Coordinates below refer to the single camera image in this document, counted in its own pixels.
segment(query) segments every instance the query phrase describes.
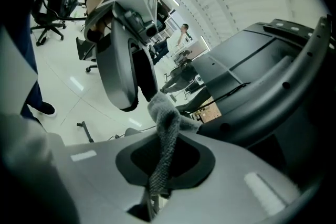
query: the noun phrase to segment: gray towel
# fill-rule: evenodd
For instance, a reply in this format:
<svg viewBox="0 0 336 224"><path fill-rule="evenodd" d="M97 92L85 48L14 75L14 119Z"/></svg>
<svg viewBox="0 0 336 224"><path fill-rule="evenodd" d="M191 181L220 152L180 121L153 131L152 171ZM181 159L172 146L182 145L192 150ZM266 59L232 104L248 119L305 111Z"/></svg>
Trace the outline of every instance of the gray towel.
<svg viewBox="0 0 336 224"><path fill-rule="evenodd" d="M176 138L180 130L196 133L201 123L181 116L170 100L158 92L148 104L148 111L156 122L157 134L161 143L161 157L149 179L152 196L167 194L169 167L172 162Z"/></svg>

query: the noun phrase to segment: floor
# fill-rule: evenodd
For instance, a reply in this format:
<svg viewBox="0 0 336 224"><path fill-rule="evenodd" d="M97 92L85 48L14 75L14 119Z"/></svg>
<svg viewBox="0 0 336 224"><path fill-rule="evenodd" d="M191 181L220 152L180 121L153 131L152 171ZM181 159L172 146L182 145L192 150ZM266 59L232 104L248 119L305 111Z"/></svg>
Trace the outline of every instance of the floor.
<svg viewBox="0 0 336 224"><path fill-rule="evenodd" d="M82 17L85 10L77 7L76 17ZM139 105L131 112L117 109L107 98L98 69L90 73L85 68L91 62L78 59L76 37L84 39L83 22L67 22L67 28L60 31L64 40L48 32L48 40L43 46L37 47L38 38L42 30L35 30L31 35L38 67L38 81L45 102L51 103L57 109L55 118L48 118L32 109L43 127L48 132L61 135L66 145L88 143L84 129L77 127L78 122L85 121L95 142L105 141L114 135L121 135L129 127L143 130L155 123L147 111L147 101L139 91ZM164 74L174 68L171 59L164 58L155 66L155 73L159 88L165 83ZM183 92L175 93L175 105L186 103Z"/></svg>

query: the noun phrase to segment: white shirt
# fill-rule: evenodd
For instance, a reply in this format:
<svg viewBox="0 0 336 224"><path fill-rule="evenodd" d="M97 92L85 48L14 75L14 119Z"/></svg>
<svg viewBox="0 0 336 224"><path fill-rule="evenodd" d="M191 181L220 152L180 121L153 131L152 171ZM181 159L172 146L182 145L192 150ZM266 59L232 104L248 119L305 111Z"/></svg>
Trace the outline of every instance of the white shirt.
<svg viewBox="0 0 336 224"><path fill-rule="evenodd" d="M167 39L167 46L168 46L168 51L173 52L177 49L177 42L181 36L181 30L176 30L169 39ZM185 34L183 34L181 38L181 42L184 40Z"/></svg>

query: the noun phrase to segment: black shoe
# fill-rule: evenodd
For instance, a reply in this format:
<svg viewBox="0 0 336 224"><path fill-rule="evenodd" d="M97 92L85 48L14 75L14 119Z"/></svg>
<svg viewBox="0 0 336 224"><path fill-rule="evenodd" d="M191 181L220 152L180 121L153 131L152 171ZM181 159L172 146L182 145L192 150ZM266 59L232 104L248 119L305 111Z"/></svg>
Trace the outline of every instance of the black shoe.
<svg viewBox="0 0 336 224"><path fill-rule="evenodd" d="M42 102L42 105L38 109L38 111L48 117L54 117L57 114L56 109L51 104L48 104L46 102Z"/></svg>

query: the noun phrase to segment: blue pants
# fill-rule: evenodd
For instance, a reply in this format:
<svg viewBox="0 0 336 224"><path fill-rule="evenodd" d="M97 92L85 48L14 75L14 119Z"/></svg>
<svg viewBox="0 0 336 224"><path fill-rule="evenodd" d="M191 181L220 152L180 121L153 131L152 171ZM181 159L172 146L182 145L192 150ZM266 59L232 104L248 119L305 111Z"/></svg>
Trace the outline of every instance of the blue pants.
<svg viewBox="0 0 336 224"><path fill-rule="evenodd" d="M167 41L162 41L156 45L153 46L155 49L155 52L158 52L159 55L156 56L153 60L153 64L156 65L158 61L161 60L163 56L165 56L169 51L168 51L168 46L167 46Z"/></svg>
<svg viewBox="0 0 336 224"><path fill-rule="evenodd" d="M34 56L32 39L30 38L30 16L23 21L18 21L16 24L6 26L6 29L12 38L17 49L21 52L22 56L26 59L27 63L37 73L37 66ZM26 102L21 110L21 115L25 118L35 119L32 112L29 110L28 105L32 108L39 109L42 105L41 90L36 82L32 87Z"/></svg>

